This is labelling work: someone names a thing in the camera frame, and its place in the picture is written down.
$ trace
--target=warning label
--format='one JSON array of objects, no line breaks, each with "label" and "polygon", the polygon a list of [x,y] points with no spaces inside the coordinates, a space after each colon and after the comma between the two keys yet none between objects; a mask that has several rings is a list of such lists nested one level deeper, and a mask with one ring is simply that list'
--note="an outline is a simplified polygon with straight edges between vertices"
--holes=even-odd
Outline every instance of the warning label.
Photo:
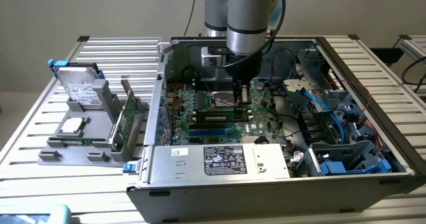
[{"label": "warning label", "polygon": [[247,174],[243,146],[204,147],[204,173],[208,176]]},{"label": "warning label", "polygon": [[99,95],[92,89],[92,84],[70,84],[68,87],[82,105],[102,104]]}]

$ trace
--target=blue cable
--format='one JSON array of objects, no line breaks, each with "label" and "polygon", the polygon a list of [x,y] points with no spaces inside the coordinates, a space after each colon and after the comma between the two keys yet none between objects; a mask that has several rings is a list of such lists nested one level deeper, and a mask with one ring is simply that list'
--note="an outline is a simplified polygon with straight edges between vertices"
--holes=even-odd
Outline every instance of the blue cable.
[{"label": "blue cable", "polygon": [[[305,95],[308,96],[308,98],[311,98],[313,100],[313,102],[316,102],[317,104],[323,105],[324,108],[327,109],[328,112],[331,112],[331,109],[327,105],[327,103],[324,103],[323,101],[320,101],[319,99],[316,99],[316,97],[312,96],[311,93],[305,92]],[[345,140],[345,131],[344,131],[344,127],[341,125],[341,122],[339,120],[339,118],[336,117],[336,115],[331,112],[331,117],[333,119],[333,121],[336,122],[339,129],[340,129],[340,133],[341,133],[341,141],[340,144],[344,144],[344,140]]]}]

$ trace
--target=white wall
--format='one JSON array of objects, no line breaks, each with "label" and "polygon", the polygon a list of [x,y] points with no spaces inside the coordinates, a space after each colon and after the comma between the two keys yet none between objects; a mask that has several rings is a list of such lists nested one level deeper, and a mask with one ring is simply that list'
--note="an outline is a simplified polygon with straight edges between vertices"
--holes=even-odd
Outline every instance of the white wall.
[{"label": "white wall", "polygon": [[[64,58],[80,35],[183,35],[192,0],[0,0],[0,91],[42,91],[47,60]],[[359,34],[389,46],[426,34],[426,0],[288,0],[283,34]],[[198,0],[190,35],[204,29]]]}]

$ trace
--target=circuit board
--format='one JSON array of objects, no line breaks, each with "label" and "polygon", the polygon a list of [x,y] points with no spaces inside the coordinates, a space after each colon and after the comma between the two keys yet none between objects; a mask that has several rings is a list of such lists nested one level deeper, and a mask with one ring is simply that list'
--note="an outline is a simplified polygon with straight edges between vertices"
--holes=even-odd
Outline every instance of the circuit board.
[{"label": "circuit board", "polygon": [[130,91],[124,109],[120,113],[118,123],[114,127],[112,132],[112,145],[118,150],[122,150],[123,146],[127,144],[134,122],[135,114],[138,112],[138,98],[135,97],[134,91]]},{"label": "circuit board", "polygon": [[[252,103],[245,107],[251,113],[236,114],[232,102],[222,102],[222,107],[218,108],[212,104],[212,93],[196,91],[190,85],[183,85],[176,93],[168,94],[174,126],[172,145],[253,143],[260,136],[265,136],[271,143],[284,144],[284,133],[276,130],[277,120],[261,106],[264,92],[251,89]],[[199,112],[198,118],[204,118],[204,124],[195,123],[195,110]]]}]

